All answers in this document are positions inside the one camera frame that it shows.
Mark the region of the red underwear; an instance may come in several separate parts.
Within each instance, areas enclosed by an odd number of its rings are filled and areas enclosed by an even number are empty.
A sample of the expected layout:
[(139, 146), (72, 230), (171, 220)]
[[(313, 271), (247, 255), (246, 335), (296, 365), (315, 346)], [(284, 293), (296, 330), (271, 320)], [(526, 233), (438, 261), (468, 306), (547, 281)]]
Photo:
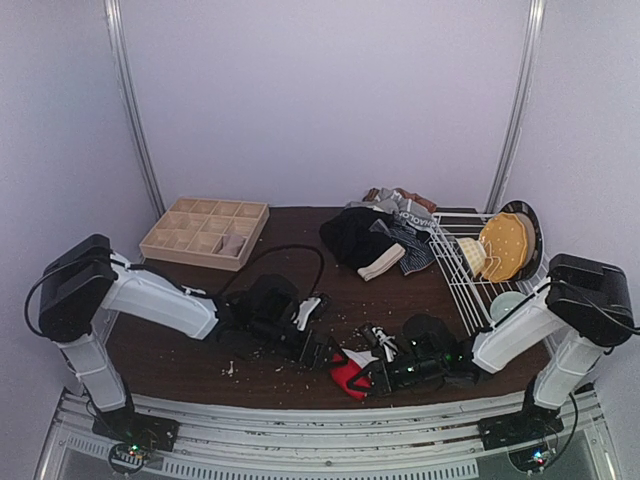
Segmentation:
[(345, 349), (336, 352), (333, 354), (329, 369), (331, 378), (350, 397), (363, 401), (367, 397), (367, 393), (350, 388), (348, 383), (373, 360), (374, 357), (370, 351)]

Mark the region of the pink and white underwear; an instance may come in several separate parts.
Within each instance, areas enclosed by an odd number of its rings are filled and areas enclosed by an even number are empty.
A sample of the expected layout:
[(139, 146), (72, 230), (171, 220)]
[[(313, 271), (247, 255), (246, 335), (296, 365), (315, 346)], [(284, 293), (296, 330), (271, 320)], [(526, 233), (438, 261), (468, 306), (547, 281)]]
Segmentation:
[(226, 234), (222, 237), (219, 255), (236, 257), (241, 252), (246, 238), (238, 234)]

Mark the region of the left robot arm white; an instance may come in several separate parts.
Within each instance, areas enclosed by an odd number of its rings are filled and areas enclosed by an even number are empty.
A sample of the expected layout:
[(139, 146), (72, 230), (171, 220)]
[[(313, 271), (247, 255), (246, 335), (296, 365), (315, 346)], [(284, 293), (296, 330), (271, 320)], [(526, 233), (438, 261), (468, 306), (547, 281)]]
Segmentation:
[(108, 237), (93, 234), (58, 257), (30, 287), (23, 304), (29, 330), (55, 344), (86, 389), (94, 411), (106, 418), (135, 414), (131, 393), (117, 372), (93, 322), (124, 313), (186, 337), (219, 342), (227, 332), (246, 333), (310, 369), (340, 364), (335, 339), (311, 320), (328, 298), (299, 289), (279, 274), (263, 274), (245, 290), (229, 283), (210, 292), (187, 286), (150, 265), (115, 252)]

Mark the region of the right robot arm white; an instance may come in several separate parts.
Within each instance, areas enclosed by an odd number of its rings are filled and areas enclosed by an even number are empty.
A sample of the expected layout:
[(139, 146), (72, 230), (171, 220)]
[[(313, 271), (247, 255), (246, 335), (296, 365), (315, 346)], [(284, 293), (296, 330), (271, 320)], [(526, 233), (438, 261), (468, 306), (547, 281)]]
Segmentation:
[(408, 346), (386, 358), (386, 338), (376, 336), (373, 361), (346, 380), (365, 396), (381, 396), (422, 382), (475, 385), (545, 338), (564, 331), (551, 360), (528, 384), (526, 416), (551, 417), (606, 352), (639, 330), (628, 281), (614, 265), (558, 254), (547, 276), (489, 327), (459, 341), (445, 323), (426, 314), (410, 317), (402, 335)]

